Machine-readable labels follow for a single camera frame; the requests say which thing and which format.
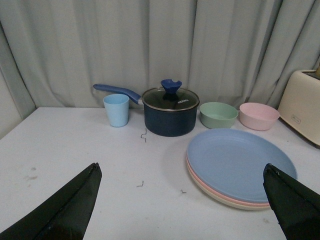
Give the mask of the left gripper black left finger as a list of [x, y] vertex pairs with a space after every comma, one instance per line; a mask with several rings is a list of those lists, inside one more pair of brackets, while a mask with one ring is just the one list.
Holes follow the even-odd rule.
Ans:
[[0, 233], [2, 240], [82, 240], [91, 219], [102, 171], [92, 163], [41, 205]]

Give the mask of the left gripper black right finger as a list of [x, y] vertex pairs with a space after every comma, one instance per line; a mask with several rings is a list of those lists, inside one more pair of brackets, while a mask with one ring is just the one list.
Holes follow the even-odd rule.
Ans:
[[268, 202], [288, 240], [320, 238], [320, 195], [272, 164], [263, 170]]

